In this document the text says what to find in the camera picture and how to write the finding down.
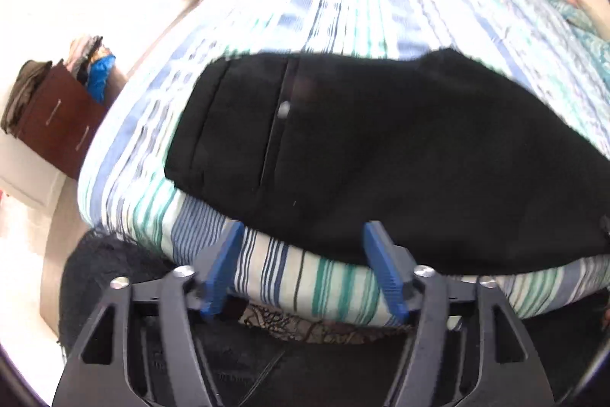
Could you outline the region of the black pants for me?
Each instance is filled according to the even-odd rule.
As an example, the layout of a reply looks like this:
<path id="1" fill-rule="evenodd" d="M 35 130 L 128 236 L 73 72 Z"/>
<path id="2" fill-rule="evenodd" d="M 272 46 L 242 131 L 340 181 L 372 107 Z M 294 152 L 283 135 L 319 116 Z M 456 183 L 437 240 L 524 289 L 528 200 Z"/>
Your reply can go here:
<path id="1" fill-rule="evenodd" d="M 607 158 L 523 86 L 452 50 L 218 59 L 164 172 L 222 215 L 349 264 L 365 259 L 369 221 L 447 274 L 609 250 Z"/>

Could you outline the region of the brown wooden dresser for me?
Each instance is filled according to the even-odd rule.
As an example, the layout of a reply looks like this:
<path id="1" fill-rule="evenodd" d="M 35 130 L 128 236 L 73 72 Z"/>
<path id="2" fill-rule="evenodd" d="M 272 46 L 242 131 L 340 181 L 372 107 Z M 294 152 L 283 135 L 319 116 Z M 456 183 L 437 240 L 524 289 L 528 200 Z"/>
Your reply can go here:
<path id="1" fill-rule="evenodd" d="M 106 108 L 58 63 L 26 106 L 16 125 L 16 138 L 76 180 L 105 116 Z"/>

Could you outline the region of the striped blue green bedsheet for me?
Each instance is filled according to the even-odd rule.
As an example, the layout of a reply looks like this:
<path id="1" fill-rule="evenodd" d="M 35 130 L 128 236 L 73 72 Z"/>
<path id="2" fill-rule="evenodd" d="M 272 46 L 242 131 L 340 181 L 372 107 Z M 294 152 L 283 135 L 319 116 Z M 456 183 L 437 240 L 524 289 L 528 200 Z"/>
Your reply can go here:
<path id="1" fill-rule="evenodd" d="M 77 186 L 81 215 L 189 264 L 225 218 L 177 190 L 163 165 L 208 63 L 264 50 L 412 59 L 442 47 L 525 86 L 608 151 L 609 87 L 546 0 L 204 0 L 159 41 L 100 125 Z"/>

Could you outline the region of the teal floral pillow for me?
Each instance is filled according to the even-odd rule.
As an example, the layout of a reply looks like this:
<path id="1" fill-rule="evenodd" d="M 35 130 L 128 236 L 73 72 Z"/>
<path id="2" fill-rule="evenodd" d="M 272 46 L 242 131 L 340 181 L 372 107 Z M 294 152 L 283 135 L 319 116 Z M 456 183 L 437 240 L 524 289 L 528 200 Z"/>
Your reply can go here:
<path id="1" fill-rule="evenodd" d="M 581 42 L 587 53 L 594 60 L 594 67 L 599 72 L 606 87 L 609 87 L 609 42 L 605 41 L 592 20 L 579 7 L 567 0 L 546 0 L 553 6 L 565 21 L 571 26 L 576 38 Z"/>

